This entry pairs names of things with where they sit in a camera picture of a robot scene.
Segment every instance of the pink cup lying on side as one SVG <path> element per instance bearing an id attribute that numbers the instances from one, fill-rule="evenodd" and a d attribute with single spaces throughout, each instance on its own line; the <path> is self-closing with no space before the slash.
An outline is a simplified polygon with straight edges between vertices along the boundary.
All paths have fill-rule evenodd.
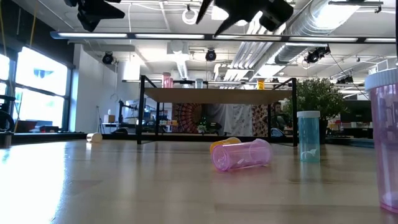
<path id="1" fill-rule="evenodd" d="M 262 139 L 253 142 L 216 146 L 211 161 L 218 171 L 267 165 L 272 158 L 271 145 Z"/>
<path id="2" fill-rule="evenodd" d="M 365 79 L 372 104 L 380 206 L 398 213 L 398 69 Z"/>

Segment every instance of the blue plastic cup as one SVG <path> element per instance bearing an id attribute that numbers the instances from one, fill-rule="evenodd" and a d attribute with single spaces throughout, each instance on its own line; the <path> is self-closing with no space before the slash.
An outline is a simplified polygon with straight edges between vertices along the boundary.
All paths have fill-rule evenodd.
<path id="1" fill-rule="evenodd" d="M 320 162 L 319 145 L 319 111 L 299 111 L 298 140 L 300 143 L 300 160 Z"/>

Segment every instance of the colorful tapestry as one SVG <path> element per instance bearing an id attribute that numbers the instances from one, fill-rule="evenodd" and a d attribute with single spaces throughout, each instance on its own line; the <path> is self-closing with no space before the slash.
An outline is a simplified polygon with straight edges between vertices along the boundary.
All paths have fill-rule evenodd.
<path id="1" fill-rule="evenodd" d="M 173 103 L 172 117 L 178 122 L 178 126 L 172 127 L 173 133 L 197 133 L 197 123 L 201 118 L 201 104 Z"/>
<path id="2" fill-rule="evenodd" d="M 268 135 L 267 115 L 267 105 L 252 105 L 253 136 L 266 137 Z"/>

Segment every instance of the white wall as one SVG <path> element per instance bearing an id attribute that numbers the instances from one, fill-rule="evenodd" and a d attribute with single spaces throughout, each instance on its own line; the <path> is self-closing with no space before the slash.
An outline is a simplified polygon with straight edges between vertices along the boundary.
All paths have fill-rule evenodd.
<path id="1" fill-rule="evenodd" d="M 126 102 L 126 100 L 135 100 L 139 98 L 139 83 L 123 83 L 123 73 L 126 62 L 118 63 L 118 82 L 116 93 L 119 99 Z"/>
<path id="2" fill-rule="evenodd" d="M 98 110 L 103 119 L 111 109 L 116 114 L 117 74 L 86 53 L 80 44 L 75 45 L 72 80 L 70 130 L 92 133 L 98 129 Z"/>

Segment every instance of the table surface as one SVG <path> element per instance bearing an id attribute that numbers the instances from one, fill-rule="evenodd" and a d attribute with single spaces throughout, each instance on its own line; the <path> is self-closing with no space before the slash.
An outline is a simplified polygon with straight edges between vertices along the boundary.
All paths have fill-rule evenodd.
<path id="1" fill-rule="evenodd" d="M 210 144 L 0 149 L 0 223 L 398 223 L 379 208 L 374 149 L 326 145 L 307 164 L 273 144 L 268 167 L 219 173 Z"/>
<path id="2" fill-rule="evenodd" d="M 159 103 L 234 103 L 267 105 L 290 97 L 292 91 L 146 88 L 145 94 Z"/>

